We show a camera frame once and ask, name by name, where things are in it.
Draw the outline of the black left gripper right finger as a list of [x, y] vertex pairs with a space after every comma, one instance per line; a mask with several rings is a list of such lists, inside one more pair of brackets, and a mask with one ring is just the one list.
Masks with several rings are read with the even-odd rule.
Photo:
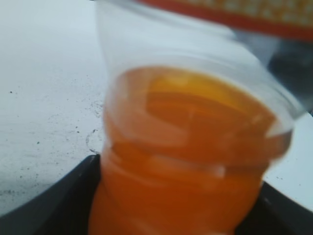
[[259, 197], [236, 235], [312, 235], [313, 213], [268, 183], [263, 183]]

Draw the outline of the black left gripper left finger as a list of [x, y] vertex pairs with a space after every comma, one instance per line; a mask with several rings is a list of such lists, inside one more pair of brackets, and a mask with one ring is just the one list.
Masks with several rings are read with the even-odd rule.
[[1, 216], [2, 235], [86, 235], [100, 180], [99, 155], [90, 155], [39, 196]]

